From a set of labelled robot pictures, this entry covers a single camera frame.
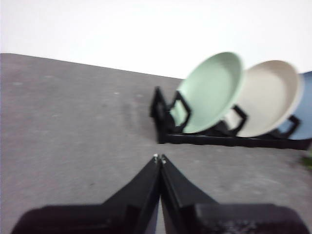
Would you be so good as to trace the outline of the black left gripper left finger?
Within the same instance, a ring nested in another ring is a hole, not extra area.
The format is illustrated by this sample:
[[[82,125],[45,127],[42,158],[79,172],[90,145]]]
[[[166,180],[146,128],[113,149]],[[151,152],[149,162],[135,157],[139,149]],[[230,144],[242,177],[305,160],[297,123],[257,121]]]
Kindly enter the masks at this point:
[[[49,205],[25,212],[14,234],[153,234],[160,179],[158,155],[101,204]]]

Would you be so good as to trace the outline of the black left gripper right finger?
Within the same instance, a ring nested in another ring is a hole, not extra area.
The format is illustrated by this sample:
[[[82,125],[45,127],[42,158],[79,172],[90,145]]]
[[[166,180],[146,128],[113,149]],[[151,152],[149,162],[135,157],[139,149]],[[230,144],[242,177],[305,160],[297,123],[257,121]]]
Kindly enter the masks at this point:
[[[160,156],[161,202],[169,234],[307,234],[298,213],[268,203],[219,203]]]

